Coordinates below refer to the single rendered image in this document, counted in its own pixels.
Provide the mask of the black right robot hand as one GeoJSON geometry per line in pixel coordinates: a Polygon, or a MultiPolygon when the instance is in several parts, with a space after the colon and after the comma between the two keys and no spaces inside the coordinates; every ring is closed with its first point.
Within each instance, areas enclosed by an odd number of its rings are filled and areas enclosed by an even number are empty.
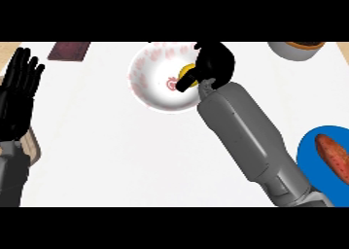
{"type": "Polygon", "coordinates": [[[231,80],[233,72],[233,55],[222,42],[198,42],[194,45],[198,55],[194,67],[176,81],[174,88],[185,92],[194,82],[213,79],[211,89],[220,88],[231,80]]]}

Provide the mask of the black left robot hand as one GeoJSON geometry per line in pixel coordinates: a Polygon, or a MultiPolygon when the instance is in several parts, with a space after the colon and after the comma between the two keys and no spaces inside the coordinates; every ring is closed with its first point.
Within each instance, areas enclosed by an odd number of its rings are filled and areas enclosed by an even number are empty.
{"type": "Polygon", "coordinates": [[[30,49],[16,48],[0,85],[0,142],[19,141],[25,135],[43,70],[30,49]]]}

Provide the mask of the yellow lemon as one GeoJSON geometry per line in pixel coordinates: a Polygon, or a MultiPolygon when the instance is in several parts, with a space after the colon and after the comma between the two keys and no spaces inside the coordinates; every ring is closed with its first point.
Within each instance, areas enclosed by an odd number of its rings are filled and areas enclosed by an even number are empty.
{"type": "MultiPolygon", "coordinates": [[[[180,80],[182,76],[185,75],[185,73],[188,72],[189,69],[192,69],[195,67],[195,64],[194,63],[189,63],[186,64],[180,70],[179,70],[179,73],[177,73],[177,79],[180,80]]],[[[198,82],[197,80],[194,81],[194,83],[191,84],[191,88],[195,87],[198,85],[198,82]]]]}

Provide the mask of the white bowl with pink print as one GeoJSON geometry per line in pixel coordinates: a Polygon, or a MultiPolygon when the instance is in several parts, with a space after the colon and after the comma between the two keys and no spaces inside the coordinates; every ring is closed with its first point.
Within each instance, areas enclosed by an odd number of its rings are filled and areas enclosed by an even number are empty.
{"type": "Polygon", "coordinates": [[[194,42],[148,43],[136,53],[127,69],[129,88],[137,101],[161,113],[182,113],[199,102],[197,86],[174,88],[180,68],[195,63],[194,42]]]}

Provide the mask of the blue plate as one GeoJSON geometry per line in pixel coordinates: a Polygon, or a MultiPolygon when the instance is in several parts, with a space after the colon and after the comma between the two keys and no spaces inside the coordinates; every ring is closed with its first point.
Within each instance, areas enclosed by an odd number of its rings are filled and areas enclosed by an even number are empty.
{"type": "Polygon", "coordinates": [[[333,205],[349,207],[349,185],[338,179],[318,154],[315,138],[319,134],[334,140],[349,156],[349,128],[324,125],[313,128],[300,139],[296,154],[297,164],[310,184],[325,194],[333,205]]]}

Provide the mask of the grey pot with brown contents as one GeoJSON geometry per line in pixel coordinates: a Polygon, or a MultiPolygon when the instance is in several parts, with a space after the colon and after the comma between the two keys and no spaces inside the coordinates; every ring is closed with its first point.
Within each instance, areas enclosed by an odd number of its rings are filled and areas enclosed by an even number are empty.
{"type": "Polygon", "coordinates": [[[291,61],[307,60],[322,46],[324,42],[269,42],[273,53],[291,61]]]}

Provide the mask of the dark red flat block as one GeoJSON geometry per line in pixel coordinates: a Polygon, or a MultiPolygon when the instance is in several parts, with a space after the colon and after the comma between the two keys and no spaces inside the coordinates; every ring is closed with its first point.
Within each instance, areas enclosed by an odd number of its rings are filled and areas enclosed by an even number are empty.
{"type": "Polygon", "coordinates": [[[58,61],[83,61],[89,45],[89,42],[56,42],[47,59],[58,61]]]}

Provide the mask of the reddish brown sweet potato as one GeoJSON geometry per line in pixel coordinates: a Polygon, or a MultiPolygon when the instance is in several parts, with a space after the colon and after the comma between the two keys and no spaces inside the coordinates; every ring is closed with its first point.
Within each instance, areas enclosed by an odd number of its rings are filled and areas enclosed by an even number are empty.
{"type": "Polygon", "coordinates": [[[324,134],[318,134],[315,145],[319,157],[341,182],[349,186],[349,154],[340,144],[324,134]]]}

